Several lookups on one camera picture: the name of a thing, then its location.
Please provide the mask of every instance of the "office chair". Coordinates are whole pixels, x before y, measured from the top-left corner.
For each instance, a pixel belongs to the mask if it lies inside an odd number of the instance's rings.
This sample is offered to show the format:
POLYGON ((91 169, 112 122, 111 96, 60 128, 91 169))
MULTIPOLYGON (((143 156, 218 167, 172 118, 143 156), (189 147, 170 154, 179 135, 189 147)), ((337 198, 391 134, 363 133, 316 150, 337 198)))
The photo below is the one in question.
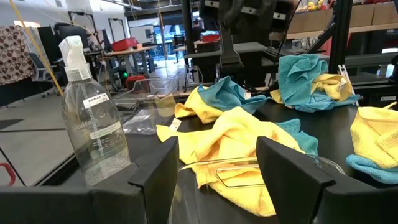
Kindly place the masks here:
MULTIPOLYGON (((32 81, 33 82, 51 82, 53 88, 47 90, 47 91, 43 91, 42 87, 39 86, 41 92, 42 92, 42 98, 45 98, 46 95, 49 95, 50 92, 52 90, 55 91, 55 93, 57 94, 57 96, 60 95, 60 93, 58 92, 57 88, 55 87, 54 81, 52 80, 50 74, 48 73, 47 69, 44 67, 42 61, 39 59, 39 57, 37 56, 37 54, 35 53, 29 53, 30 58, 33 61, 33 64, 35 65, 36 68, 36 75, 33 77, 32 76, 32 81)), ((54 72, 55 78, 58 79, 62 76, 62 72, 54 72)))

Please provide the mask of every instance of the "spray bottle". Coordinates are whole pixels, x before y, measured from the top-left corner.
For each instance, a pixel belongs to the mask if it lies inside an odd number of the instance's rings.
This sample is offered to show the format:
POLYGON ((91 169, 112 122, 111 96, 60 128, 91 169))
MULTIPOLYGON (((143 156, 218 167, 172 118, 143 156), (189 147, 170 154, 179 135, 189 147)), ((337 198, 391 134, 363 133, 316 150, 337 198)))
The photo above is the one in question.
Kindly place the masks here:
POLYGON ((68 85, 62 115, 87 185, 93 186, 130 163, 118 109, 106 90, 91 76, 79 36, 59 45, 68 85))

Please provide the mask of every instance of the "black cable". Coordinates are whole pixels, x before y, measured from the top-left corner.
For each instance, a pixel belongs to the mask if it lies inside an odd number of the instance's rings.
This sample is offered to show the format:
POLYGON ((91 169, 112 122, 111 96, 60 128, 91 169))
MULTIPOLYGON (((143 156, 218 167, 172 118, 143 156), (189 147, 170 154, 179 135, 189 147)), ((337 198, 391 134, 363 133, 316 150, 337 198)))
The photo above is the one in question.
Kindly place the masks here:
POLYGON ((290 23, 292 23, 294 14, 296 13, 297 9, 299 8, 300 3, 301 3, 301 0, 298 1, 297 6, 296 6, 296 8, 294 9, 294 12, 293 12, 292 16, 291 16, 290 19, 289 19, 289 23, 287 24, 287 29, 286 29, 284 38, 282 39, 282 42, 281 42, 280 45, 279 45, 278 54, 276 55, 276 59, 277 59, 278 61, 279 61, 280 50, 282 49, 282 46, 285 44, 285 41, 286 41, 286 38, 287 38, 287 31, 288 31, 289 28, 290 28, 290 23))

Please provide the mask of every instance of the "yellow pole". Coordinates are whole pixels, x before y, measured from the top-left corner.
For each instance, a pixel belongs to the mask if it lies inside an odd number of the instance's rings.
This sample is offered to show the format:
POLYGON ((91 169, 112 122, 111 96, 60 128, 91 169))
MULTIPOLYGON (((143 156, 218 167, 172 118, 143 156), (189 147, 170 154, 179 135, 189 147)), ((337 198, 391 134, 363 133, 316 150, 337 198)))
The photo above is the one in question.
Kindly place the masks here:
POLYGON ((62 91, 60 85, 58 84, 58 81, 55 78, 54 73, 52 72, 52 69, 50 68, 50 65, 47 63, 46 59, 43 56, 42 51, 40 50, 40 48, 37 45, 36 41, 33 39, 32 34, 30 33, 30 30, 25 26, 24 20, 22 19, 22 16, 19 14, 19 11, 18 11, 17 7, 15 6, 15 4, 14 4, 14 2, 12 0, 10 0, 10 4, 11 4, 13 10, 15 11, 15 14, 17 15, 19 21, 24 26, 25 32, 28 35, 30 41, 32 41, 34 47, 36 48, 37 52, 39 53, 40 59, 42 59, 42 62, 44 63, 45 68, 49 71, 49 74, 51 75, 51 78, 54 81, 55 86, 57 87, 57 89, 60 92, 61 96, 63 96, 63 91, 62 91))

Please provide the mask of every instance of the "red object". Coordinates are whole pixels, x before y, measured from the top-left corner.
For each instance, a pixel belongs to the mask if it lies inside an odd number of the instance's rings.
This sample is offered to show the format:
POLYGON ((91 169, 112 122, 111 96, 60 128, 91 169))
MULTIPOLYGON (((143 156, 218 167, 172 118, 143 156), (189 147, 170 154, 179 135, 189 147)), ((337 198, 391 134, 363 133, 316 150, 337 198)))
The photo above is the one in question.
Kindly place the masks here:
MULTIPOLYGON (((133 76, 128 77, 126 80, 127 90, 132 90, 134 88, 134 84, 136 83, 136 81, 144 80, 144 79, 146 79, 146 78, 143 75, 133 75, 133 76)), ((137 91, 145 90, 145 92, 146 92, 146 90, 147 90, 146 86, 145 86, 145 88, 141 88, 141 86, 137 86, 136 88, 137 88, 136 89, 137 91)))
POLYGON ((10 182, 8 183, 8 186, 9 187, 13 186, 15 183, 15 179, 16 179, 14 170, 12 169, 12 167, 9 164, 6 164, 6 163, 0 163, 0 166, 4 166, 4 168, 6 168, 6 171, 11 178, 10 182))
POLYGON ((213 35, 204 35, 202 37, 203 42, 216 42, 220 39, 219 34, 213 34, 213 35))
POLYGON ((115 52, 126 50, 130 47, 137 47, 137 41, 135 37, 120 40, 112 44, 112 49, 115 52))

